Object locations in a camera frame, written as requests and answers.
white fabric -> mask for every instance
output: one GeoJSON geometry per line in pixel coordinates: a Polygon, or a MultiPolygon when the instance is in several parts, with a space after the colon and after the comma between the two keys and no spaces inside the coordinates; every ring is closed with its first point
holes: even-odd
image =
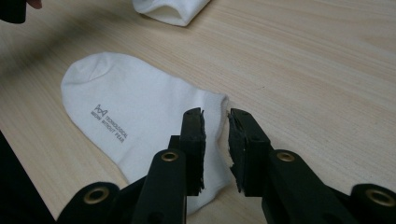
{"type": "Polygon", "coordinates": [[[70,119],[123,172],[129,183],[145,176],[152,158],[180,135],[183,113],[205,113],[205,189],[189,197],[188,214],[211,201],[229,183],[218,138],[228,98],[199,90],[132,56],[100,53],[73,63],[62,81],[70,119]]]}
{"type": "Polygon", "coordinates": [[[138,13],[172,25],[186,26],[210,0],[132,0],[138,13]]]}

wood grain surface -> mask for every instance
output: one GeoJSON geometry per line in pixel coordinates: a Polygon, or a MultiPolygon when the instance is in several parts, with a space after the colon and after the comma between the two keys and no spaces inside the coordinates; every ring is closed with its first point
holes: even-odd
{"type": "MultiPolygon", "coordinates": [[[[396,191],[396,2],[211,1],[187,27],[126,0],[46,1],[0,22],[0,129],[56,218],[96,181],[122,174],[71,122],[60,84],[71,63],[138,57],[250,112],[274,148],[301,155],[327,185],[396,191]]],[[[228,125],[219,141],[228,156],[228,125]]],[[[266,223],[232,184],[188,223],[266,223]]]]}

white sock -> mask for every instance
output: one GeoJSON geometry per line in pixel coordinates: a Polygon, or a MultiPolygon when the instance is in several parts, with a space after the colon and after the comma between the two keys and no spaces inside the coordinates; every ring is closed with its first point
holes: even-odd
{"type": "Polygon", "coordinates": [[[138,13],[172,25],[186,26],[209,0],[132,0],[138,13]]]}
{"type": "Polygon", "coordinates": [[[229,183],[218,138],[228,98],[193,87],[137,58],[94,54],[73,63],[62,81],[64,108],[70,119],[123,172],[129,183],[145,176],[153,156],[180,135],[183,113],[205,111],[205,189],[188,197],[187,212],[210,202],[229,183]]]}

light wood surface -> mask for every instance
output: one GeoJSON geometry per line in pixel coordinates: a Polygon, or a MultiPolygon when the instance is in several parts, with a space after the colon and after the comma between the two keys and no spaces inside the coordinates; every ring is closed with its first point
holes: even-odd
{"type": "MultiPolygon", "coordinates": [[[[54,217],[82,187],[118,168],[64,111],[68,66],[102,51],[134,55],[229,95],[273,142],[327,185],[396,191],[396,2],[214,0],[188,27],[127,0],[46,1],[25,24],[0,21],[0,129],[54,217]]],[[[225,160],[228,125],[219,141],[225,160]]],[[[235,185],[188,223],[265,223],[235,185]]]]}

sock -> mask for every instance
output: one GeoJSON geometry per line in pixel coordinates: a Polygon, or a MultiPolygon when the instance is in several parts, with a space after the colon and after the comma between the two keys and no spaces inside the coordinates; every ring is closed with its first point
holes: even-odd
{"type": "Polygon", "coordinates": [[[73,63],[61,84],[64,108],[82,132],[113,160],[128,182],[149,171],[153,156],[180,135],[183,113],[205,111],[205,189],[188,197],[190,214],[230,181],[217,144],[228,98],[203,91],[135,57],[99,53],[73,63]]]}
{"type": "Polygon", "coordinates": [[[209,0],[132,0],[138,13],[172,25],[186,26],[209,0]]]}

